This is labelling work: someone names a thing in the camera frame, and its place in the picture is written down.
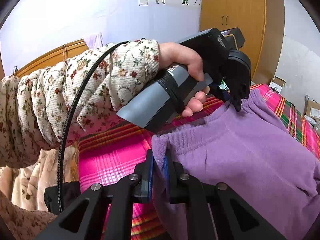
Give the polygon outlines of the person's left hand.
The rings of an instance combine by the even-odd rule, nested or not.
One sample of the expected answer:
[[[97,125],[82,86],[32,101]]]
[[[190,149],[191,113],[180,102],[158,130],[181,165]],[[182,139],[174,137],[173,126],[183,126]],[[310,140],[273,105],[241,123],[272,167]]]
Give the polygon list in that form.
[[[204,80],[203,61],[196,51],[177,43],[161,43],[159,45],[159,69],[168,68],[175,63],[185,65],[189,75],[195,80],[199,82]],[[196,92],[181,115],[189,117],[202,111],[208,93],[209,87]]]

